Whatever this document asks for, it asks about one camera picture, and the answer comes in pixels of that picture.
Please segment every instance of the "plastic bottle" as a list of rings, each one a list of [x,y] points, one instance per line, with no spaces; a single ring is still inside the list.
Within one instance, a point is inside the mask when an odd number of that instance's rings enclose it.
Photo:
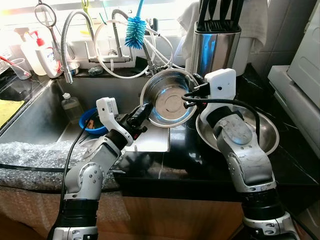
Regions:
[[[72,124],[76,124],[79,122],[79,119],[81,118],[82,114],[84,113],[78,98],[74,96],[70,96],[70,93],[65,93],[62,95],[64,100],[62,100],[61,104],[62,107],[68,116],[70,122]]]
[[[40,61],[38,60],[37,54],[36,54],[36,48],[38,48],[38,45],[36,41],[29,35],[28,32],[24,34],[25,41],[21,43],[20,48],[23,52],[25,58],[28,60],[30,66],[32,67],[33,71],[39,75],[43,76],[46,75],[46,71],[42,67]]]
[[[61,71],[60,61],[55,59],[54,49],[52,46],[45,45],[45,41],[39,37],[38,31],[33,31],[30,35],[36,35],[37,48],[35,53],[41,66],[45,70],[49,78],[54,79],[59,77],[63,72]]]

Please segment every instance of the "stainless steel bowl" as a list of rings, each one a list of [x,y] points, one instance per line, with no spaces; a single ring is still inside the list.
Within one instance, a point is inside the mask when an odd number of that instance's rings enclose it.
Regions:
[[[172,128],[181,125],[195,113],[197,107],[184,107],[181,96],[189,92],[189,86],[197,85],[194,77],[181,69],[166,69],[155,74],[144,85],[140,104],[152,103],[153,110],[149,121],[161,128]]]
[[[256,129],[256,122],[254,115],[246,108],[242,106],[233,106],[233,111],[239,110],[243,115],[244,121],[250,125],[253,129]],[[267,154],[271,154],[279,144],[279,132],[276,126],[265,115],[258,113],[260,117],[260,148]],[[200,120],[200,115],[196,118],[196,130],[202,140],[213,149],[219,149],[217,147],[217,139],[214,136],[213,129],[209,124],[205,124]]]
[[[77,75],[79,73],[79,67],[80,67],[80,63],[77,61],[72,61],[72,62],[68,62],[68,67],[69,67],[69,71],[71,72],[71,75]]]

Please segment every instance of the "faucet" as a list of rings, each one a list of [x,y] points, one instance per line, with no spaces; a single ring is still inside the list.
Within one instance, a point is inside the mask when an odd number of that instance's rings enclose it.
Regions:
[[[91,19],[88,14],[86,14],[84,11],[80,11],[80,10],[72,11],[69,13],[69,15],[67,16],[67,18],[64,22],[63,30],[62,30],[62,34],[61,34],[61,61],[62,61],[62,66],[63,66],[63,70],[64,70],[65,81],[68,84],[72,84],[73,80],[72,80],[72,74],[71,74],[69,67],[68,67],[68,64],[67,64],[66,38],[67,38],[67,32],[68,32],[70,22],[71,22],[72,18],[77,14],[81,14],[84,16],[92,41],[94,40],[94,37],[95,37],[94,31],[92,28],[93,24],[92,24]]]
[[[123,11],[120,9],[114,9],[112,11],[112,19],[115,19],[116,14],[121,14],[124,16],[126,20],[128,20],[128,15],[126,15]],[[111,49],[107,56],[101,56],[101,59],[104,63],[126,63],[132,61],[132,50],[129,48],[130,55],[124,55],[122,51],[122,47],[120,45],[119,35],[117,31],[117,26],[115,23],[112,23],[113,25],[113,31],[114,31],[114,37],[116,42],[116,50]],[[89,48],[87,42],[84,42],[85,49],[86,49],[86,55],[88,58],[89,63],[99,63],[97,56],[90,56]]]

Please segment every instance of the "knife block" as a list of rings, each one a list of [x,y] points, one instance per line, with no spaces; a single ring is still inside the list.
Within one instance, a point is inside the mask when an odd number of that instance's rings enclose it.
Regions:
[[[215,70],[232,68],[241,28],[232,20],[194,23],[190,72],[205,76]]]

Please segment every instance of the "bubble wrap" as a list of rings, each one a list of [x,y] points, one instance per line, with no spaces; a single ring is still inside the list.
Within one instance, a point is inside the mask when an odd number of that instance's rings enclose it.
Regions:
[[[64,168],[72,141],[50,144],[11,142],[0,144],[0,163],[34,168]],[[71,154],[69,168],[82,160],[86,148],[76,144]],[[41,172],[0,168],[0,186],[25,190],[60,190],[62,172]],[[104,189],[117,188],[113,174],[107,174]]]
[[[0,186],[0,214],[33,228],[44,238],[57,219],[59,200],[60,194],[44,194]],[[108,228],[112,228],[115,223],[129,220],[130,216],[120,192],[101,194],[97,211],[97,227],[100,233],[108,232]]]

